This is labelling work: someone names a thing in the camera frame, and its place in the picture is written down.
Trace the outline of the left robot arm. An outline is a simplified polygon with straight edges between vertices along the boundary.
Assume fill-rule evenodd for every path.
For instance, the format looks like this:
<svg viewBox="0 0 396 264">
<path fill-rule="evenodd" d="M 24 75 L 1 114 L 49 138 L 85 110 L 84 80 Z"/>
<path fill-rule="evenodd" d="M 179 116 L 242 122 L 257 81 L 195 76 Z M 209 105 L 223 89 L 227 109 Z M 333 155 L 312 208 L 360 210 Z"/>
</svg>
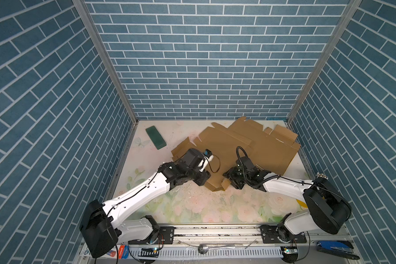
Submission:
<svg viewBox="0 0 396 264">
<path fill-rule="evenodd" d="M 206 167 L 212 159 L 210 150 L 201 152 L 190 148 L 176 161 L 160 165 L 151 177 L 124 194 L 105 202 L 89 202 L 82 214 L 79 230 L 91 257 L 97 259 L 117 244 L 134 240 L 152 243 L 160 232 L 155 219 L 145 216 L 130 221 L 128 217 L 151 200 L 188 181 L 203 186 L 210 178 Z"/>
</svg>

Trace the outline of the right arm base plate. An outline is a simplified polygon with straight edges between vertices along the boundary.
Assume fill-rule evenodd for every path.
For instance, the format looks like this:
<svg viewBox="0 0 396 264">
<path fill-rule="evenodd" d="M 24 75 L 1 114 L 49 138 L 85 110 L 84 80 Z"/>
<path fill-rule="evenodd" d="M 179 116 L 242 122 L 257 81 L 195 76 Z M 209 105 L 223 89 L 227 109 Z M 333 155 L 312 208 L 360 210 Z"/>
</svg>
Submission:
<svg viewBox="0 0 396 264">
<path fill-rule="evenodd" d="M 285 228 L 276 225 L 263 224 L 259 226 L 262 241 L 264 244 L 288 244 L 288 243 L 306 243 L 305 233 L 294 235 Z"/>
</svg>

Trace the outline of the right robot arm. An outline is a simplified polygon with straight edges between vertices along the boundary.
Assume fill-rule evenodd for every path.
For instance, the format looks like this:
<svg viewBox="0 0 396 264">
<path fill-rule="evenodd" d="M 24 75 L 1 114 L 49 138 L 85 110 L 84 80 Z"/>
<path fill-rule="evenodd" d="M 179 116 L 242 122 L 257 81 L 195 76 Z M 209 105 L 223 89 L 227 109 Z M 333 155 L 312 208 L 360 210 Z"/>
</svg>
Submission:
<svg viewBox="0 0 396 264">
<path fill-rule="evenodd" d="M 306 210 L 287 213 L 274 230 L 276 242 L 290 243 L 305 232 L 321 229 L 337 234 L 349 220 L 352 207 L 327 178 L 314 180 L 292 179 L 255 166 L 244 156 L 223 173 L 236 189 L 248 185 L 256 190 L 289 196 L 304 202 Z"/>
</svg>

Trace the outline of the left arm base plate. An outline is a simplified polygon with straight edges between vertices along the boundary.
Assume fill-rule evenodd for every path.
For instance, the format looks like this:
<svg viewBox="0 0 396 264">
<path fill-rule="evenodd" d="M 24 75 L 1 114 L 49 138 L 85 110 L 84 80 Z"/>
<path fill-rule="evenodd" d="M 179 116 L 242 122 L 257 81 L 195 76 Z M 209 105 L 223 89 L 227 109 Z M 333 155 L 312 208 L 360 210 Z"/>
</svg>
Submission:
<svg viewBox="0 0 396 264">
<path fill-rule="evenodd" d="M 131 240 L 130 245 L 161 245 L 173 244 L 174 240 L 174 226 L 162 226 L 158 232 L 152 232 L 149 237 L 144 240 Z"/>
</svg>

